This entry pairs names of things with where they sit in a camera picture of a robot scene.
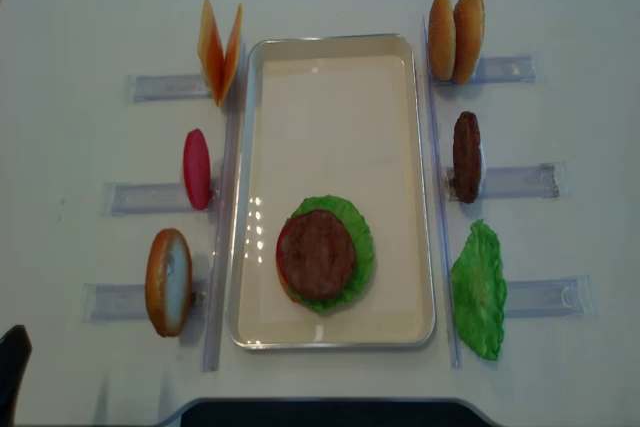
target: cheese slice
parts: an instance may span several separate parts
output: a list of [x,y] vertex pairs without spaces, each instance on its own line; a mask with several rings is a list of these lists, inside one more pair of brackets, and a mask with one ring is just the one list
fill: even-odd
[[222,50],[222,41],[213,8],[209,0],[204,0],[200,18],[200,35],[198,37],[198,56],[202,63],[211,94],[217,106],[224,102],[236,70],[240,55],[242,28],[242,4],[238,6],[236,20],[227,42],[227,55]]

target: top bun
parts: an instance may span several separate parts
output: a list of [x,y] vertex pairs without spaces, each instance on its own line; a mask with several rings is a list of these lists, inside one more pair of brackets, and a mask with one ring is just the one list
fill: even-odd
[[434,0],[429,13],[429,64],[440,80],[449,80],[456,60],[456,26],[451,0]]
[[191,305],[191,254],[176,229],[161,230],[153,240],[145,300],[158,335],[175,337],[182,332]]
[[466,84],[476,68],[484,39],[483,0],[458,0],[453,18],[456,25],[453,80],[458,84]]

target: toy food item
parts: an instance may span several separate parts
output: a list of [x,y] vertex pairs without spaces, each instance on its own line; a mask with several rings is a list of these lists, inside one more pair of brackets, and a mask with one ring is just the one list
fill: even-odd
[[483,169],[478,119],[463,112],[453,129],[453,187],[459,200],[470,204],[478,198]]
[[429,65],[440,80],[449,80],[456,61],[456,26],[451,0],[434,0],[429,13]]
[[502,275],[500,241],[482,220],[451,269],[453,320],[462,341],[483,359],[497,360],[504,339],[507,283]]
[[184,185],[189,202],[197,210],[204,210],[211,200],[211,167],[207,141],[200,129],[189,132],[182,157]]
[[231,82],[238,68],[240,55],[240,39],[242,29],[242,4],[238,5],[236,20],[233,23],[229,40],[227,41],[226,57],[222,51],[222,41],[218,32],[216,18],[209,0],[204,0],[202,16],[200,18],[200,35],[198,37],[198,56],[202,63],[211,95],[216,105],[224,102]]
[[282,229],[276,255],[287,284],[309,300],[337,297],[356,266],[351,236],[328,210],[312,210],[292,219]]
[[369,226],[348,200],[305,199],[276,246],[280,283],[294,302],[324,312],[357,297],[373,270]]
[[153,240],[144,291],[147,313],[158,335],[179,335],[191,305],[191,254],[178,230],[161,230]]
[[473,75],[484,39],[484,1],[458,0],[453,11],[456,24],[456,62],[453,80],[466,84]]

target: clear plastic stand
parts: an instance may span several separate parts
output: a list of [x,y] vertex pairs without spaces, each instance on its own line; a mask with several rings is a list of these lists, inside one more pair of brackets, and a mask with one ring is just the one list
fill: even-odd
[[[515,57],[480,57],[476,70],[469,80],[469,84],[493,84],[505,82],[535,82],[535,58],[531,54]],[[455,86],[451,81],[441,81],[431,77],[434,87]]]
[[[202,316],[206,284],[193,285],[190,316]],[[593,313],[588,276],[557,280],[509,282],[506,315],[522,317],[569,317]],[[85,284],[82,319],[85,322],[146,320],[144,285]]]
[[[213,181],[211,190],[215,200],[217,182]],[[206,210],[213,209],[210,202]],[[102,215],[120,216],[131,214],[173,214],[196,212],[191,206],[185,187],[182,184],[116,184],[105,183],[102,193]]]
[[[193,283],[189,316],[202,317],[206,299],[205,282]],[[147,320],[144,285],[84,284],[82,320],[111,322]]]
[[223,110],[227,114],[227,135],[224,144],[224,161],[220,176],[220,196],[216,220],[216,251],[209,279],[209,303],[207,304],[207,329],[204,339],[203,369],[217,370],[220,363],[220,342],[224,317],[224,294],[229,255],[233,245],[233,222],[235,219],[235,181],[238,168],[238,143],[244,122],[244,105],[247,89],[247,55],[244,41],[236,76],[231,84]]
[[[427,55],[426,20],[422,25],[422,53],[425,68],[425,92],[429,135],[432,139],[433,179],[436,193],[436,218],[440,252],[442,255],[443,291],[446,300],[447,333],[451,365],[460,367],[460,339],[453,322],[453,295],[450,269],[454,258],[450,252],[446,202],[457,201],[452,188],[453,169],[440,162],[438,122],[436,118],[434,89],[454,88],[451,82],[441,82],[431,74]],[[515,57],[481,58],[471,83],[535,82],[536,71],[532,55]],[[480,198],[557,198],[569,194],[564,163],[539,164],[526,167],[502,167],[486,169]],[[542,281],[507,282],[506,316],[508,318],[571,317],[593,313],[588,276]]]
[[[457,201],[452,168],[446,169],[443,184],[447,200]],[[479,198],[555,198],[566,195],[569,195],[569,187],[564,163],[555,162],[529,167],[489,168],[480,189]]]
[[133,102],[156,100],[207,99],[211,98],[209,84],[202,74],[129,77]]

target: hamburger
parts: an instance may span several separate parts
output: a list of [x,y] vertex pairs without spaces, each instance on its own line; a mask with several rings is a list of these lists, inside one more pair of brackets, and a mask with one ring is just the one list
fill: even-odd
[[311,197],[287,220],[276,245],[278,278],[294,302],[323,312],[357,297],[373,268],[364,217],[339,197]]

